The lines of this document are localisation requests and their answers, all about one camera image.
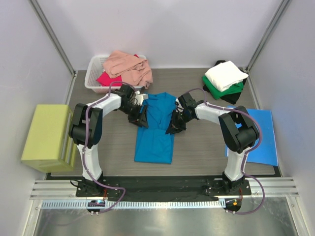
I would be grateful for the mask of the white plastic basket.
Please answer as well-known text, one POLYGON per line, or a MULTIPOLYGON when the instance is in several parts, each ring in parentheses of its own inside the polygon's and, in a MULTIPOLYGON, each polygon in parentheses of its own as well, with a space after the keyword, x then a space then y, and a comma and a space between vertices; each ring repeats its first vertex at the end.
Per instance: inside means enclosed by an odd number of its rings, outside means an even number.
MULTIPOLYGON (((146 59, 144 56, 135 55, 141 58, 146 59)), ((114 81, 110 84, 110 86, 102 86, 97 79, 104 72, 103 63, 109 56, 94 56, 88 66, 88 70, 85 76, 85 87, 88 89, 92 89, 96 93, 107 93, 108 89, 119 89, 124 82, 114 81)), ((142 86, 133 86, 135 89, 140 90, 142 86)))

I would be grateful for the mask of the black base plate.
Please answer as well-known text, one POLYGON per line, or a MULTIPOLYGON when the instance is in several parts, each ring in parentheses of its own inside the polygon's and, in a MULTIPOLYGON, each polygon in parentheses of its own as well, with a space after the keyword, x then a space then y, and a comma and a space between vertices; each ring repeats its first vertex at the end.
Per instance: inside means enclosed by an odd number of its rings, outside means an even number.
POLYGON ((77 179, 67 184, 72 193, 52 193, 46 209, 79 209, 100 212, 118 209, 223 208, 239 211, 247 198, 258 198, 259 209, 266 198, 276 197, 279 173, 245 178, 233 189, 219 176, 107 177, 106 189, 95 190, 77 179))

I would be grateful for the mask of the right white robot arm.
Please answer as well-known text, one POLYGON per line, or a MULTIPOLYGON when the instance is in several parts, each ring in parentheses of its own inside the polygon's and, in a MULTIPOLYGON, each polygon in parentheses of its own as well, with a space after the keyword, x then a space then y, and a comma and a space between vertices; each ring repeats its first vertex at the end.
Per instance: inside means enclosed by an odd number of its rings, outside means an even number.
POLYGON ((228 147, 228 161, 222 173, 222 189, 226 194, 239 192, 245 181, 245 165, 249 152, 261 137, 257 123, 243 106, 234 109, 220 107, 206 101, 195 101, 189 92, 176 99, 167 134, 186 130, 191 120, 207 120, 220 126, 228 147))

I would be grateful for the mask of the pink t shirt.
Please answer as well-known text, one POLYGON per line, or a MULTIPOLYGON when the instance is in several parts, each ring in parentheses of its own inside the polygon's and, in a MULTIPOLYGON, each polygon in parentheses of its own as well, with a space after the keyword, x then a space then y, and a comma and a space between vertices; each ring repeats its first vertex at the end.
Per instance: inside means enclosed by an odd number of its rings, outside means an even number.
POLYGON ((114 51, 103 63, 110 78, 121 76, 123 82, 148 88, 153 83, 152 70, 147 59, 121 51, 114 51))

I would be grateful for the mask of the yellow green box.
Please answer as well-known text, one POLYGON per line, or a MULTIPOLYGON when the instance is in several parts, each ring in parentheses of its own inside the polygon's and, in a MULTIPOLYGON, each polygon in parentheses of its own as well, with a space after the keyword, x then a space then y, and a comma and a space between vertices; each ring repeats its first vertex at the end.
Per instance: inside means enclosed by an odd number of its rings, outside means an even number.
POLYGON ((69 137, 68 105, 37 105, 21 162, 43 173, 72 172, 76 145, 69 137))

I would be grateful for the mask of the aluminium rail frame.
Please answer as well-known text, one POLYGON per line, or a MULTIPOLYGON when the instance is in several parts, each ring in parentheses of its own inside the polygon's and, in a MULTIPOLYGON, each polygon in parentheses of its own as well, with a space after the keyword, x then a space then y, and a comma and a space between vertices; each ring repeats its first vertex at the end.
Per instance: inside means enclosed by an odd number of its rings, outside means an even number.
POLYGON ((76 196, 78 183, 69 180, 37 180, 33 185, 32 200, 62 199, 101 199, 117 200, 120 196, 127 202, 193 202, 212 201, 214 198, 248 198, 248 197, 297 197, 295 183, 290 177, 248 179, 237 193, 226 193, 221 180, 185 179, 144 180, 120 179, 109 180, 113 189, 104 190, 100 196, 76 196))

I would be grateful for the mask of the blue folder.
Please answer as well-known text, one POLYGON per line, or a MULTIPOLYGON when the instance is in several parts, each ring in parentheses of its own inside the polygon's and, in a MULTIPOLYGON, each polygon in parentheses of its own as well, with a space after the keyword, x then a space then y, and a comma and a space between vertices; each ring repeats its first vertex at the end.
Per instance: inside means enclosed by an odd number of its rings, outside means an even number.
POLYGON ((278 166, 271 111, 256 109, 247 109, 247 111, 258 122, 262 131, 262 142, 257 149, 249 153, 247 162, 278 166))

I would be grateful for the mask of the red t shirt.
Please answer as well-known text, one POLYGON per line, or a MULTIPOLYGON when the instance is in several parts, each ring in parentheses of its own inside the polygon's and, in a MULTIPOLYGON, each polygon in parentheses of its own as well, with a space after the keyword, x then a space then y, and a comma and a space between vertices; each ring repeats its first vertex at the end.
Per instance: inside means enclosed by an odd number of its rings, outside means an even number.
POLYGON ((133 79, 130 71, 134 70, 137 65, 146 61, 144 58, 121 51, 114 51, 103 63, 104 72, 99 76, 97 81, 102 86, 110 86, 114 81, 127 82, 136 85, 136 79, 133 79))

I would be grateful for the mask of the white folded t shirt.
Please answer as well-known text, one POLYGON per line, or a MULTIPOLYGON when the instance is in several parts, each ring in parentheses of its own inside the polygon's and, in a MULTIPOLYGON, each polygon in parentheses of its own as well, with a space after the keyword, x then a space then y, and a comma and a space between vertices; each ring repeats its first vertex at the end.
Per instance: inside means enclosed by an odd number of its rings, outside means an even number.
POLYGON ((218 91, 223 92, 249 75, 242 72, 233 62, 226 61, 208 69, 205 76, 218 91))

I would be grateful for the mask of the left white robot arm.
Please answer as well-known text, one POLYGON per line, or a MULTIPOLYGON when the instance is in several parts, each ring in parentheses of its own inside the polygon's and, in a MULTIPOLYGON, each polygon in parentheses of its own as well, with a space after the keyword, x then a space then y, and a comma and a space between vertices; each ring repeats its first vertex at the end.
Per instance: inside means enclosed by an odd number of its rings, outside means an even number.
POLYGON ((99 164, 98 143, 102 137, 103 118, 112 111, 122 111, 128 122, 138 127, 149 127, 147 105, 148 95, 129 84, 108 92, 100 99, 75 106, 69 128, 69 136, 76 144, 83 166, 82 179, 78 181, 76 196, 100 196, 110 189, 103 181, 103 171, 99 164))

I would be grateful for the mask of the blue t shirt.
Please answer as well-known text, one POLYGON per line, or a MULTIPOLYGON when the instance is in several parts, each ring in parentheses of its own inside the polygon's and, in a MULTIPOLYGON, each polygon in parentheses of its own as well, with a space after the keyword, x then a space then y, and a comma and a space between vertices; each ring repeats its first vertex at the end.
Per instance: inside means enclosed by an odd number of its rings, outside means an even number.
POLYGON ((171 164, 174 135, 167 134, 176 97, 164 92, 149 94, 143 104, 147 106, 148 127, 139 127, 135 145, 135 162, 171 164))

